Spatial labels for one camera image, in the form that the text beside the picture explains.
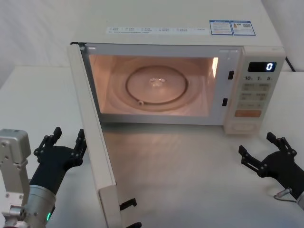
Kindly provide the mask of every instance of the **cable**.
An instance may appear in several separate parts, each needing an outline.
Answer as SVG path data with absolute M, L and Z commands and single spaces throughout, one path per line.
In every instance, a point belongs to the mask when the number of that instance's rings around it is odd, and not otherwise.
M 296 203 L 295 200 L 282 199 L 283 196 L 285 196 L 287 194 L 291 194 L 291 192 L 292 192 L 291 188 L 287 188 L 287 189 L 277 193 L 276 195 L 274 195 L 274 198 L 279 201 Z
M 296 201 L 295 200 L 288 200 L 288 199 L 280 199 L 280 198 L 278 198 L 276 195 L 274 196 L 274 199 L 276 199 L 276 200 L 279 200 L 279 201 L 285 201 L 285 202 L 292 202 L 292 203 L 296 203 Z
M 285 60 L 286 60 L 287 64 L 289 65 L 291 71 L 295 72 L 295 69 L 294 69 L 293 65 L 291 64 L 291 62 L 289 61 L 289 59 L 286 57 Z

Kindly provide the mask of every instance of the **tabletop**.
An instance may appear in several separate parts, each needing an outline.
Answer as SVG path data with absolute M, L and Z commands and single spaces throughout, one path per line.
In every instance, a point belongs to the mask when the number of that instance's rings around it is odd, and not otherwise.
M 241 165 L 238 146 L 262 160 L 275 151 L 266 140 L 272 131 L 287 138 L 304 168 L 303 83 L 304 73 L 280 75 L 257 136 L 225 135 L 219 126 L 104 124 L 119 200 L 138 201 L 136 208 L 122 212 L 124 225 L 302 227 L 304 212 L 294 203 L 274 200 L 283 187 Z M 0 90 L 0 107 L 0 128 L 26 130 L 32 150 L 56 126 L 63 131 L 58 144 L 73 147 L 82 127 L 69 68 L 17 67 Z M 28 161 L 31 177 L 38 163 L 33 154 Z M 0 196 L 4 193 L 0 180 Z M 88 154 L 82 166 L 67 172 L 56 207 L 47 227 L 105 227 Z

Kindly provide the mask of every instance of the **digital display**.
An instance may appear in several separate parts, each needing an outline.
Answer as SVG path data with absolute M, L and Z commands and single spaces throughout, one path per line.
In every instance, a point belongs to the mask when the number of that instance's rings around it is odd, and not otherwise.
M 248 72 L 274 72 L 276 62 L 251 62 Z

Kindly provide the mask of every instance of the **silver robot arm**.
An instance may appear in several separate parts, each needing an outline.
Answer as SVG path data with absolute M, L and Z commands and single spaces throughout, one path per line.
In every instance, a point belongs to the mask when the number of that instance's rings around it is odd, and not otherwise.
M 61 134 L 60 128 L 56 128 L 54 135 L 46 135 L 34 151 L 40 165 L 29 182 L 26 170 L 26 158 L 31 154 L 28 134 L 22 130 L 0 130 L 0 169 L 6 189 L 2 211 L 4 228 L 46 227 L 66 171 L 82 164 L 86 150 L 83 129 L 79 131 L 74 149 L 54 146 Z

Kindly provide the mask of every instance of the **white microwave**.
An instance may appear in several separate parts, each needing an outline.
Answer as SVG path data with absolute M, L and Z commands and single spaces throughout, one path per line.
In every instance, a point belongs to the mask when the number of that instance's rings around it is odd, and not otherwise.
M 109 227 L 121 219 L 101 122 L 257 133 L 285 60 L 260 0 L 94 0 L 68 54 Z

